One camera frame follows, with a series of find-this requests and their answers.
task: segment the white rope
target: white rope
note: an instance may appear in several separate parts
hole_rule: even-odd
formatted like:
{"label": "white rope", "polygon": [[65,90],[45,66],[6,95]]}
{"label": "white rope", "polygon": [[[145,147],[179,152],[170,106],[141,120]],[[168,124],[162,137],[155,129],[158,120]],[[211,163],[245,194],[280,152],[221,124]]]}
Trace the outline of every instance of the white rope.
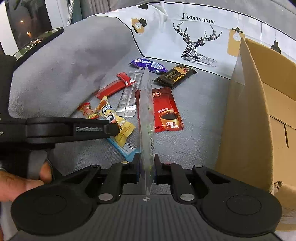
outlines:
{"label": "white rope", "polygon": [[70,0],[67,26],[71,25],[73,15],[74,0]]}

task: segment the cardboard box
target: cardboard box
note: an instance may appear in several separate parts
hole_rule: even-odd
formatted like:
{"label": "cardboard box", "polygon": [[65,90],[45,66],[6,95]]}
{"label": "cardboard box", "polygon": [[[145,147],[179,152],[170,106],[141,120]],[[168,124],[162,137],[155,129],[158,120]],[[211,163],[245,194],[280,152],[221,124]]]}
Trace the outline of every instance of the cardboard box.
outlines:
{"label": "cardboard box", "polygon": [[242,39],[216,170],[280,201],[277,230],[296,230],[296,64]]}

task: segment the snack package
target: snack package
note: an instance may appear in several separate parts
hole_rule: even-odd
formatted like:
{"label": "snack package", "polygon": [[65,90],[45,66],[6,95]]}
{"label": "snack package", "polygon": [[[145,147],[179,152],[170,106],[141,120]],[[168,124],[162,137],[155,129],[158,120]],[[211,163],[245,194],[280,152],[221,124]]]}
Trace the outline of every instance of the snack package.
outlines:
{"label": "snack package", "polygon": [[122,90],[125,88],[125,83],[122,80],[116,80],[113,81],[111,84],[108,84],[106,87],[102,88],[98,92],[96,92],[94,95],[95,97],[99,98],[100,100],[103,99],[104,96],[111,96],[114,93]]}
{"label": "snack package", "polygon": [[149,79],[148,67],[146,66],[143,79],[142,90],[139,94],[139,123],[140,123],[140,151],[141,151],[141,165],[140,173],[142,180],[144,180],[145,190],[144,194],[149,195],[154,178],[154,111],[152,86]]}
{"label": "snack package", "polygon": [[139,89],[141,84],[143,72],[141,70],[129,72],[129,76],[136,80],[136,83],[123,90],[118,106],[116,108],[116,114],[121,117],[133,117],[136,114],[136,96],[135,92]]}
{"label": "snack package", "polygon": [[119,152],[124,156],[124,158],[128,161],[128,162],[132,162],[133,161],[133,157],[134,155],[139,152],[138,149],[136,149],[135,147],[133,147],[131,144],[129,143],[125,143],[123,147],[120,147],[117,142],[115,141],[114,137],[109,137],[107,138],[107,140],[117,149],[119,150]]}
{"label": "snack package", "polygon": [[88,102],[81,104],[77,110],[81,111],[82,114],[88,119],[99,118],[99,115],[95,113],[95,111],[91,108],[91,104]]}
{"label": "snack package", "polygon": [[130,62],[130,64],[132,64],[133,66],[139,69],[145,69],[145,67],[147,66],[150,72],[153,72],[156,74],[162,74],[168,71],[162,64],[159,64],[144,58],[134,59]]}
{"label": "snack package", "polygon": [[136,82],[131,77],[128,77],[128,75],[125,72],[117,74],[117,77],[125,83],[126,87],[130,87],[133,83]]}
{"label": "snack package", "polygon": [[110,123],[117,123],[120,126],[119,134],[115,136],[114,139],[120,147],[123,147],[126,143],[126,138],[133,132],[135,126],[122,117],[116,115],[106,96],[102,98],[95,111],[99,112],[104,120],[108,120]]}
{"label": "snack package", "polygon": [[181,84],[184,80],[190,77],[197,72],[189,68],[185,65],[179,64],[169,72],[162,74],[161,76],[157,77],[154,82],[162,84],[164,86],[168,86],[174,89],[176,86]]}
{"label": "snack package", "polygon": [[[152,89],[155,117],[155,132],[183,130],[183,122],[177,109],[172,90],[169,87]],[[136,91],[136,103],[139,108],[140,90]]]}

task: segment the yellow snack wrapper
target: yellow snack wrapper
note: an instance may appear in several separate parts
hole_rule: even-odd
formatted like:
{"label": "yellow snack wrapper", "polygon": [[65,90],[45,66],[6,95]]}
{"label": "yellow snack wrapper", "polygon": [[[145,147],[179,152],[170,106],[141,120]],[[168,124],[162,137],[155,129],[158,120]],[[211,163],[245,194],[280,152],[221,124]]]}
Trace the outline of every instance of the yellow snack wrapper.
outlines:
{"label": "yellow snack wrapper", "polygon": [[126,143],[126,138],[133,132],[136,127],[132,123],[126,121],[124,118],[116,115],[106,96],[102,98],[95,111],[99,112],[104,120],[108,120],[110,123],[117,123],[120,126],[119,134],[115,136],[114,139],[119,146],[123,147]]}

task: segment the deer head illustration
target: deer head illustration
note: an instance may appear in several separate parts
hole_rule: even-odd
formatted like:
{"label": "deer head illustration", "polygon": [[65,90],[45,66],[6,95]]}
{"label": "deer head illustration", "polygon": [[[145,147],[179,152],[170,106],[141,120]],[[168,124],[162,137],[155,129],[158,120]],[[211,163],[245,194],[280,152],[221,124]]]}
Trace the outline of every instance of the deer head illustration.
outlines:
{"label": "deer head illustration", "polygon": [[210,25],[213,30],[213,34],[207,38],[207,33],[205,31],[205,35],[203,37],[198,38],[198,40],[196,42],[193,42],[190,40],[190,36],[187,34],[188,28],[186,28],[184,30],[184,32],[182,32],[182,30],[180,29],[180,25],[184,22],[185,21],[179,23],[177,25],[177,27],[175,27],[175,24],[173,23],[173,27],[174,27],[175,31],[178,34],[180,34],[183,37],[184,42],[187,43],[187,47],[184,50],[181,57],[189,62],[195,62],[195,63],[201,64],[201,65],[211,65],[216,60],[214,60],[212,58],[207,58],[207,57],[197,53],[196,48],[199,46],[203,46],[205,44],[204,41],[216,40],[217,38],[219,38],[221,36],[223,31],[221,31],[221,33],[218,36],[216,36],[215,29],[212,27],[212,25]]}

